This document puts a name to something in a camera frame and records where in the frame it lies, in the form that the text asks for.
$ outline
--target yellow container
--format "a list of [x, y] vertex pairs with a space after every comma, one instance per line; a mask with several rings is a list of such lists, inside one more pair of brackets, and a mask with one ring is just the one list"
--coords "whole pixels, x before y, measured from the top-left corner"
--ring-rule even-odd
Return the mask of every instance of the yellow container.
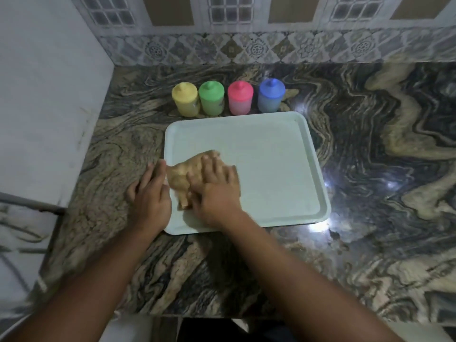
[[195, 85], [189, 82], [179, 83], [174, 86], [171, 96], [182, 116], [192, 118], [198, 115], [200, 102], [198, 89]]

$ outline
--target countertop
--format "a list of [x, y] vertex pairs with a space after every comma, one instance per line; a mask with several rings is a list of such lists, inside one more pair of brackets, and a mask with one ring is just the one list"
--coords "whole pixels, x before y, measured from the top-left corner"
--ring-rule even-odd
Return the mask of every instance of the countertop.
[[[171, 99], [174, 85], [212, 79], [227, 87], [242, 79], [256, 88], [265, 77], [287, 87], [281, 110], [306, 117], [332, 204], [325, 222], [268, 231], [380, 317], [454, 325], [453, 63], [116, 68], [43, 268], [46, 282], [55, 285], [62, 275], [83, 269], [125, 226], [126, 187], [147, 161], [160, 157], [166, 127], [182, 119]], [[277, 316], [221, 233], [161, 234], [137, 268], [120, 310]]]

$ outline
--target pink container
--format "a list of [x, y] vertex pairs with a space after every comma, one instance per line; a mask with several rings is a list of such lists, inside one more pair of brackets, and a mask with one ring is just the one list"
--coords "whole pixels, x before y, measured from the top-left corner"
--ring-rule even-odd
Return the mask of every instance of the pink container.
[[228, 87], [229, 109], [233, 115], [248, 114], [252, 107], [254, 88], [246, 81], [238, 80]]

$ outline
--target patterned tile border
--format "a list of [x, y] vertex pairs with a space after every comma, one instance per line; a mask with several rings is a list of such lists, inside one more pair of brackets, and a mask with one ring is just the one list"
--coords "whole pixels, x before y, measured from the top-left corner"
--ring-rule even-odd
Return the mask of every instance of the patterned tile border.
[[108, 36], [118, 66], [454, 61], [456, 27]]

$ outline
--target white tray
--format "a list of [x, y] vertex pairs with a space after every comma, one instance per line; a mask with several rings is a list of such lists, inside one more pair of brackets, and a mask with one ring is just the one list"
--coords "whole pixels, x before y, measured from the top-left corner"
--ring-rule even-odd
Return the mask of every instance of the white tray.
[[[165, 133], [168, 165], [207, 150], [236, 165], [242, 208], [262, 227], [324, 221], [331, 212], [305, 118], [296, 112], [185, 120]], [[172, 214], [165, 232], [173, 235], [213, 231], [192, 210]]]

